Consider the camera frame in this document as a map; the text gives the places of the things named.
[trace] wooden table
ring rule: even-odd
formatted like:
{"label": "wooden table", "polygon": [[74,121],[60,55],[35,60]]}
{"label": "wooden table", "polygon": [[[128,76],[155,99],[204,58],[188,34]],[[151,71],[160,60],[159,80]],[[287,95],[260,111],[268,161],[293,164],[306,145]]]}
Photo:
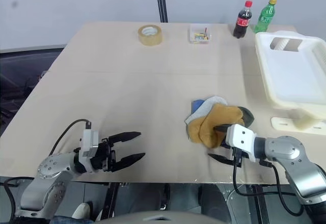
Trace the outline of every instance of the wooden table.
{"label": "wooden table", "polygon": [[[189,44],[188,24],[156,23],[163,42],[148,47],[137,31],[148,23],[96,22],[86,24],[68,43],[18,111],[0,141],[0,175],[34,176],[38,164],[74,120],[85,118],[104,138],[123,131],[140,131],[132,141],[115,145],[118,159],[146,152],[134,165],[115,173],[83,174],[90,182],[232,182],[232,167],[207,156],[227,154],[188,140],[184,120],[191,101],[211,95],[230,105],[248,108],[255,116],[251,129],[259,136],[283,132],[270,125],[272,116],[288,116],[268,104],[251,29],[242,39],[233,26],[211,25],[208,45]],[[294,30],[272,25],[270,31]],[[84,124],[76,125],[57,152],[78,147]],[[324,137],[286,133],[301,140],[309,158],[324,169]],[[278,165],[281,183],[287,183]],[[272,170],[244,161],[239,183],[273,184]]]}

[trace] green soda bottle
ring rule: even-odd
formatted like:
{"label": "green soda bottle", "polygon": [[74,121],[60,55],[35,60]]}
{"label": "green soda bottle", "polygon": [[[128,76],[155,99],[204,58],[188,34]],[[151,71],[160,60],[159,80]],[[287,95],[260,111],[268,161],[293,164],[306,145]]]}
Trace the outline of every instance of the green soda bottle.
{"label": "green soda bottle", "polygon": [[263,10],[260,13],[258,23],[255,26],[254,32],[265,32],[268,28],[269,23],[271,22],[271,19],[273,19],[273,16],[275,14],[275,4],[277,0],[269,0],[268,5],[263,8]]}

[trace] tape roll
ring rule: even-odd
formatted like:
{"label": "tape roll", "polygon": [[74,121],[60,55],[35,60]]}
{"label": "tape roll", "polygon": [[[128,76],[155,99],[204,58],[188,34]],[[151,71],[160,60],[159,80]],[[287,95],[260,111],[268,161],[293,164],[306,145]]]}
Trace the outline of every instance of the tape roll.
{"label": "tape roll", "polygon": [[140,42],[146,46],[154,46],[162,42],[162,30],[156,25],[148,24],[140,27],[138,36]]}

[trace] white wall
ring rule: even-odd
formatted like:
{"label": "white wall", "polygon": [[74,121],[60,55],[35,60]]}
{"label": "white wall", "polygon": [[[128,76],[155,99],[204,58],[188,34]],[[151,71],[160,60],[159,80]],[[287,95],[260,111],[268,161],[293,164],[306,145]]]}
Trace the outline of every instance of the white wall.
{"label": "white wall", "polygon": [[0,0],[0,50],[64,45],[95,20],[159,22],[157,0]]}
{"label": "white wall", "polygon": [[[246,0],[166,0],[169,22],[234,23]],[[253,1],[256,23],[268,0]],[[274,24],[326,39],[324,0],[278,0]],[[157,0],[0,0],[0,50],[66,44],[95,20],[159,22]]]}
{"label": "white wall", "polygon": [[[169,22],[235,23],[246,0],[166,0]],[[268,0],[252,0],[256,24]],[[326,39],[325,0],[278,0],[273,24],[293,24],[304,35]]]}

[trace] red label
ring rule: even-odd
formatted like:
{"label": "red label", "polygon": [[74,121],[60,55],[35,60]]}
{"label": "red label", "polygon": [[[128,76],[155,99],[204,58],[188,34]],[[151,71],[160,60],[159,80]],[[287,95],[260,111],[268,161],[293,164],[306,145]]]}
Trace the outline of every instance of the red label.
{"label": "red label", "polygon": [[236,23],[240,26],[248,26],[249,25],[249,19],[241,19],[238,17],[236,20]]}

